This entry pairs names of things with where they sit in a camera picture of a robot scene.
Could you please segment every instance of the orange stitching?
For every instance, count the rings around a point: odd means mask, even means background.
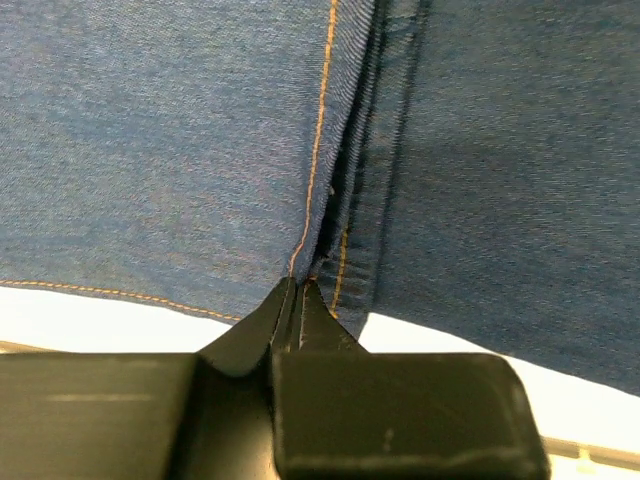
[[[204,308],[190,307],[188,305],[183,305],[181,303],[175,303],[170,301],[168,298],[153,297],[151,295],[141,295],[139,293],[122,292],[120,290],[107,290],[104,288],[96,288],[96,287],[82,287],[79,285],[67,285],[63,283],[14,281],[14,280],[0,280],[0,285],[13,285],[13,286],[31,285],[31,286],[49,287],[49,288],[68,288],[72,290],[78,290],[80,292],[94,292],[94,293],[104,293],[108,295],[120,295],[122,297],[131,297],[131,298],[137,298],[140,300],[147,300],[147,301],[162,303],[163,305],[169,305],[170,307],[180,308],[182,310],[187,310],[189,312],[206,313],[214,317],[224,318],[225,320],[242,320],[241,317],[235,317],[233,315],[224,315],[222,313],[214,312],[212,310],[206,310]]]
[[[316,136],[313,141],[313,151],[311,153],[311,176],[309,178],[309,187],[307,189],[307,213],[304,222],[304,231],[300,244],[296,248],[291,260],[289,260],[289,276],[293,276],[293,267],[298,254],[302,250],[304,243],[309,234],[309,223],[311,222],[311,195],[313,194],[313,184],[316,177],[316,168],[318,166],[318,152],[320,151],[320,139],[322,138],[322,127],[324,124],[325,97],[327,94],[327,86],[329,85],[329,66],[331,65],[331,53],[333,49],[333,38],[336,27],[336,11],[338,9],[338,0],[331,0],[331,9],[329,10],[329,28],[327,31],[327,44],[324,48],[324,66],[322,67],[322,83],[320,84],[320,107],[318,108],[318,121],[316,122]]]
[[[338,271],[338,278],[336,280],[336,290],[333,292],[333,302],[331,302],[331,315],[333,318],[338,318],[336,313],[336,307],[338,306],[338,299],[340,298],[340,289],[342,288],[342,278],[344,276],[345,267],[347,265],[347,238],[349,235],[347,231],[342,234],[342,243],[340,244],[340,270]]]

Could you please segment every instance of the garment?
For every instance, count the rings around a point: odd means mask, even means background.
[[[637,2],[0,9],[0,286],[233,323],[312,275],[640,393]]]

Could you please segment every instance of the orange thread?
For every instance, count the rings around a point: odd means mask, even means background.
[[[347,239],[349,235],[347,231],[342,234],[342,242],[340,243],[340,269],[338,270],[338,278],[336,280],[336,290],[333,292],[333,302],[331,302],[331,315],[338,318],[336,307],[340,298],[340,289],[342,288],[342,278],[344,276],[345,267],[347,265]]]
[[[241,317],[235,317],[233,315],[224,315],[222,313],[214,312],[212,310],[206,310],[204,308],[190,307],[181,303],[172,302],[168,298],[154,297],[151,295],[142,295],[139,293],[123,292],[121,290],[107,290],[104,288],[96,287],[82,287],[79,285],[67,285],[63,283],[49,283],[49,282],[35,282],[35,281],[14,281],[14,280],[0,280],[0,285],[13,285],[13,286],[36,286],[36,287],[49,287],[49,288],[68,288],[71,290],[78,290],[79,292],[94,292],[104,293],[108,295],[119,295],[121,297],[137,298],[140,300],[146,300],[151,302],[162,303],[174,308],[180,308],[189,312],[206,313],[218,318],[224,318],[225,320],[242,320]]]
[[[293,276],[293,267],[298,254],[302,250],[304,243],[309,234],[309,224],[311,222],[311,196],[313,194],[313,185],[316,177],[316,169],[318,166],[318,152],[320,151],[320,139],[322,138],[322,127],[324,124],[325,97],[327,94],[327,86],[329,85],[329,67],[331,65],[331,53],[333,50],[333,39],[336,28],[336,17],[338,9],[338,0],[331,0],[331,9],[329,10],[329,28],[327,31],[327,44],[324,48],[324,66],[322,68],[322,83],[320,84],[320,107],[318,108],[318,121],[316,122],[316,136],[313,141],[313,150],[311,154],[311,175],[309,178],[309,187],[307,189],[307,213],[304,222],[304,231],[300,244],[296,248],[291,260],[289,260],[289,275]]]

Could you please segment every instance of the black plastic part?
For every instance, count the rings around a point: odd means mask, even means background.
[[[489,355],[371,355],[283,279],[195,355],[0,356],[0,478],[547,479]]]

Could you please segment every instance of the white surface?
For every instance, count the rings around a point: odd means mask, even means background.
[[[228,328],[162,307],[0,287],[0,340],[69,352],[194,352]],[[486,352],[461,338],[371,314],[372,352]],[[509,358],[542,435],[640,452],[640,398]]]

